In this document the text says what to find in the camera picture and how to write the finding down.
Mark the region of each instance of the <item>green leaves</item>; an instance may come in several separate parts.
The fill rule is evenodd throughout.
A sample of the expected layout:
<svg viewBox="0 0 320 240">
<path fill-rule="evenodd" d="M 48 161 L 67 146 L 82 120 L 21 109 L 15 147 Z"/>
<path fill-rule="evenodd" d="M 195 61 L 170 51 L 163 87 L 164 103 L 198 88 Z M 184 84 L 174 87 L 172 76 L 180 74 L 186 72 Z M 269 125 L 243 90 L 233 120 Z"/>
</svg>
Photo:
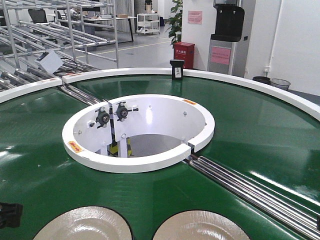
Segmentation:
<svg viewBox="0 0 320 240">
<path fill-rule="evenodd" d="M 172 2 L 175 3 L 175 6 L 171 8 L 171 13 L 175 15 L 168 19 L 171 25 L 168 29 L 170 30 L 168 37 L 172 38 L 171 44 L 174 44 L 181 42 L 183 0 L 172 0 Z"/>
</svg>

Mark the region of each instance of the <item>potted plant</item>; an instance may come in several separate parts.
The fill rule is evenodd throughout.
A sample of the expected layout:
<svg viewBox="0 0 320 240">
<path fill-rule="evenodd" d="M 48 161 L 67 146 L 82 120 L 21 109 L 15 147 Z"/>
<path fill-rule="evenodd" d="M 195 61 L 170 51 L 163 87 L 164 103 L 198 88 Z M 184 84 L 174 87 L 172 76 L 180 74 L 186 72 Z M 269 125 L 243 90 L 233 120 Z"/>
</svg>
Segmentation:
<svg viewBox="0 0 320 240">
<path fill-rule="evenodd" d="M 145 0 L 144 1 L 144 10 L 147 14 L 151 14 L 152 12 L 152 0 Z"/>
<path fill-rule="evenodd" d="M 171 39 L 171 44 L 181 42 L 181 30 L 182 30 L 182 10 L 183 10 L 183 0 L 172 0 L 175 6 L 171 8 L 171 13 L 174 16 L 170 17 L 169 24 L 169 38 Z"/>
</svg>

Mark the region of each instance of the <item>pink sign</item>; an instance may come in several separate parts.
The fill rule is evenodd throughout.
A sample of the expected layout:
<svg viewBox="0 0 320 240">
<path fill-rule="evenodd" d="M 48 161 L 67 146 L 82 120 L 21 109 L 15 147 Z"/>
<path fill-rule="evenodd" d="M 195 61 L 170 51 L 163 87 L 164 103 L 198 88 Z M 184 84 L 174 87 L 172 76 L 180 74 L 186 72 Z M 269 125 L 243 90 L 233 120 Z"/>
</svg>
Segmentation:
<svg viewBox="0 0 320 240">
<path fill-rule="evenodd" d="M 211 62 L 228 65 L 230 61 L 231 48 L 217 47 L 211 48 Z"/>
<path fill-rule="evenodd" d="M 188 11 L 188 24 L 202 24 L 202 11 Z"/>
</svg>

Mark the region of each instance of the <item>white cart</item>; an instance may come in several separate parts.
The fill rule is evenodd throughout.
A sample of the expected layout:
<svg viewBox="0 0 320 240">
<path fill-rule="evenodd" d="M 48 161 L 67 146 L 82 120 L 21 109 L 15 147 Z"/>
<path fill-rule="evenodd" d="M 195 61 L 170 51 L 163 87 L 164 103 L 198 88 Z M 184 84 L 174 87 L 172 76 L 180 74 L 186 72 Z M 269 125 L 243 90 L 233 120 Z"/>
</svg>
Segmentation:
<svg viewBox="0 0 320 240">
<path fill-rule="evenodd" d="M 141 13 L 137 16 L 138 34 L 160 33 L 160 16 L 158 13 Z"/>
</svg>

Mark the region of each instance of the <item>red fire extinguisher box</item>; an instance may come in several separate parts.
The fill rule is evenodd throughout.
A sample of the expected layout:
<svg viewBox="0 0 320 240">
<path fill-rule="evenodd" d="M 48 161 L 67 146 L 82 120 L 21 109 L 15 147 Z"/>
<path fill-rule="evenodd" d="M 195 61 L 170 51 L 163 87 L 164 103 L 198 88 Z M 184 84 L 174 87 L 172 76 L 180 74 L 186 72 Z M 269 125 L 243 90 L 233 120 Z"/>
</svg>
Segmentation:
<svg viewBox="0 0 320 240">
<path fill-rule="evenodd" d="M 195 44 L 187 43 L 183 41 L 175 42 L 173 44 L 173 59 L 184 60 L 184 69 L 193 69 L 194 68 L 194 53 L 195 53 Z"/>
</svg>

